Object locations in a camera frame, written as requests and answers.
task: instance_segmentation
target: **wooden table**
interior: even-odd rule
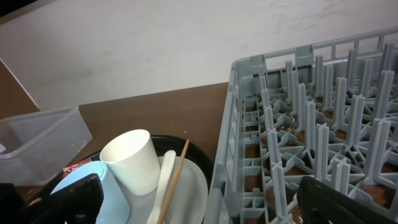
[[[39,109],[0,58],[0,119]]]
[[[220,83],[81,105],[80,113],[93,135],[93,140],[70,164],[98,152],[116,136],[133,129],[146,129],[151,134],[166,134],[189,139],[214,160],[227,89],[227,83]],[[25,95],[21,97],[24,101],[19,101],[22,103],[14,106],[21,108],[17,114],[37,110]],[[397,172],[398,169],[383,167],[383,171]],[[21,189],[21,193],[24,198],[30,198],[39,189],[40,186],[26,187]],[[378,204],[386,207],[389,207],[394,196],[394,192],[390,189],[379,186],[367,186],[365,191],[372,195]],[[292,213],[297,222],[299,210],[296,208]],[[258,220],[246,220],[248,223],[251,221],[258,222]]]

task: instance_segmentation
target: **white plastic spoon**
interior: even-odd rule
[[[173,171],[175,162],[175,151],[169,150],[164,154],[162,168],[160,168],[159,183],[157,184],[155,203],[152,211],[150,212],[147,224],[156,224],[159,218],[160,209],[164,195],[166,193],[167,184],[169,183],[170,175]]]

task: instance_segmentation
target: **gray dish rack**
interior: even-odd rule
[[[398,221],[397,34],[233,62],[204,223],[298,223],[305,175]],[[392,192],[389,208],[375,186]]]

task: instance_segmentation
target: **black object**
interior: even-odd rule
[[[0,223],[94,224],[103,200],[100,178],[90,174],[46,199],[0,217]]]
[[[182,149],[184,148],[186,139],[174,137],[174,136],[166,136],[166,135],[152,135],[152,142],[154,143],[154,147],[156,150],[156,155],[164,156],[164,154],[169,150],[174,150],[177,156],[181,156]],[[88,159],[91,158],[93,161],[98,161],[100,159],[100,152],[98,152],[87,156]],[[186,159],[194,162],[203,172],[206,177],[207,186],[210,189],[211,177],[213,175],[213,162],[210,158],[198,148],[198,146],[194,145],[192,142],[189,142],[187,154],[185,155]],[[56,177],[54,177],[49,183],[47,183],[44,188],[38,192],[34,197],[31,198],[29,202],[34,200],[35,198],[47,198],[52,190],[57,186],[57,184],[62,180],[63,172],[59,173]]]
[[[3,0],[0,1],[0,17],[12,13],[22,7],[36,2],[37,0]]]
[[[0,184],[0,219],[22,209],[24,204],[14,184]]]
[[[396,223],[313,177],[302,178],[297,200],[303,224]]]

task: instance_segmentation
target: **black tray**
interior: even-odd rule
[[[166,135],[152,135],[152,142],[156,150],[157,156],[163,156],[167,151],[174,150],[177,156],[181,156],[182,149],[185,145],[185,139],[166,136]],[[91,158],[93,161],[98,161],[100,159],[100,152],[87,156],[84,159]],[[207,180],[207,187],[210,189],[211,177],[213,175],[213,162],[210,158],[200,150],[196,145],[189,142],[186,159],[194,162],[203,172]],[[57,184],[62,180],[63,172],[59,173],[54,179],[47,183],[40,192],[37,192],[34,197],[32,197],[27,204],[31,203],[36,198],[46,198],[50,195],[51,191],[57,186]]]

